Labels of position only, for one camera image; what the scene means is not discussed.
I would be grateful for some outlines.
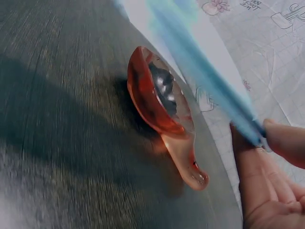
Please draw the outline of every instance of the human hand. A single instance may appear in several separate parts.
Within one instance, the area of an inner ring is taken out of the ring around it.
[[[305,129],[265,120],[270,148],[305,168]],[[262,148],[249,144],[231,125],[245,229],[305,228],[305,188],[291,181]]]

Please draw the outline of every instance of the blue object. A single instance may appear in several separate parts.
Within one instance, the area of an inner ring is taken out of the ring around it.
[[[153,33],[162,38],[179,70],[187,80],[212,95],[233,124],[253,145],[261,146],[263,125],[256,119],[248,96],[239,93],[221,76],[199,48],[191,26],[197,20],[198,6],[192,0],[143,0],[151,13]]]

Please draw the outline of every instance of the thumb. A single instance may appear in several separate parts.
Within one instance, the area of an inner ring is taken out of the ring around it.
[[[269,147],[291,164],[305,168],[305,129],[264,121]]]

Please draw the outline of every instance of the wooden table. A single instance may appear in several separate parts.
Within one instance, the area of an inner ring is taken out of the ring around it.
[[[183,184],[126,90],[149,45],[109,0],[0,0],[2,229],[237,229],[241,215],[203,119],[207,190]]]

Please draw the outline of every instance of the translucent orange scoop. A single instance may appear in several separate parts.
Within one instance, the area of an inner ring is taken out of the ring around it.
[[[161,135],[182,179],[203,190],[209,177],[195,160],[190,108],[166,64],[147,48],[137,47],[129,60],[127,86],[141,117]]]

